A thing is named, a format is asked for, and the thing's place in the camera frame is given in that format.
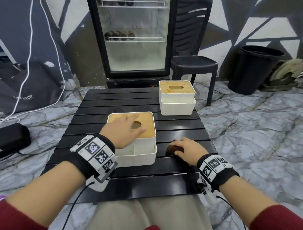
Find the black bucket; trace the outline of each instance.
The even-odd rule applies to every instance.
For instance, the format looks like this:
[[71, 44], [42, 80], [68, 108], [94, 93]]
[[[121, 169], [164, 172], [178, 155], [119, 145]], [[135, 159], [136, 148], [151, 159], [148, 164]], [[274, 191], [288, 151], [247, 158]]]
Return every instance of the black bucket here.
[[263, 46], [243, 46], [228, 88], [235, 93], [253, 94], [285, 55], [282, 51]]

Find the hand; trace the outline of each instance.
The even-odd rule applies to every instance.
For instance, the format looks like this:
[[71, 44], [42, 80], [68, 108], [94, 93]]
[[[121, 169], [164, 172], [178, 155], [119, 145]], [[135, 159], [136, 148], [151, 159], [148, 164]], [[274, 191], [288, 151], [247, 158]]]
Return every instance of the hand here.
[[100, 134], [107, 137], [116, 149], [123, 149], [146, 131], [145, 127], [131, 130], [132, 124], [138, 116], [138, 114], [132, 116], [124, 114], [112, 123], [107, 123], [100, 131]]
[[197, 166], [198, 160], [202, 156], [208, 154], [206, 149], [203, 148], [199, 143], [186, 137], [182, 138], [181, 140], [173, 141], [169, 145], [182, 147], [184, 152], [175, 151], [175, 154], [190, 165]]

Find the black case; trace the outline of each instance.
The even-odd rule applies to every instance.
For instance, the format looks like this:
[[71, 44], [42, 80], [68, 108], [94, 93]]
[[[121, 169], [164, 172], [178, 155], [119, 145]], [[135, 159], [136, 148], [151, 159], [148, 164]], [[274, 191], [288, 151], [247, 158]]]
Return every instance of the black case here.
[[26, 126], [15, 123], [0, 129], [0, 158], [18, 152], [31, 144]]

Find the marble floor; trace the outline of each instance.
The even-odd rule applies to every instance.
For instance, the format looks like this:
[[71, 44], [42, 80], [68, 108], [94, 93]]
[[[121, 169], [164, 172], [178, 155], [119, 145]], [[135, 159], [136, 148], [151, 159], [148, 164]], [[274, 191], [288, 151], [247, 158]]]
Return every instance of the marble floor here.
[[[217, 82], [212, 106], [205, 107], [208, 83], [195, 83], [195, 88], [196, 110], [218, 153], [246, 180], [303, 217], [303, 90], [244, 96]], [[9, 195], [40, 175], [88, 89], [66, 91], [63, 102], [20, 116], [33, 143], [21, 151], [23, 155], [0, 161], [0, 195]], [[227, 204], [209, 206], [203, 196], [201, 200], [213, 229], [244, 229]], [[64, 207], [50, 230], [62, 229], [70, 208]], [[94, 210], [90, 203], [75, 205], [65, 229], [86, 229]]]

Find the wire shelf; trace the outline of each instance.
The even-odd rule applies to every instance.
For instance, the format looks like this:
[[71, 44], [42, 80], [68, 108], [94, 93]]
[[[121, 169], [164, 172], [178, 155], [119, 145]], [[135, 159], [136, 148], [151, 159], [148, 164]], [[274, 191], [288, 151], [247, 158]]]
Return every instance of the wire shelf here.
[[109, 41], [106, 42], [165, 42], [163, 37], [134, 37], [133, 39], [127, 38], [122, 41], [121, 37], [109, 37]]
[[[132, 6], [126, 4], [126, 2], [133, 3]], [[100, 1], [99, 7], [114, 7], [114, 8], [146, 8], [146, 9], [165, 9], [165, 2], [163, 1], [119, 1], [119, 0], [102, 0]]]

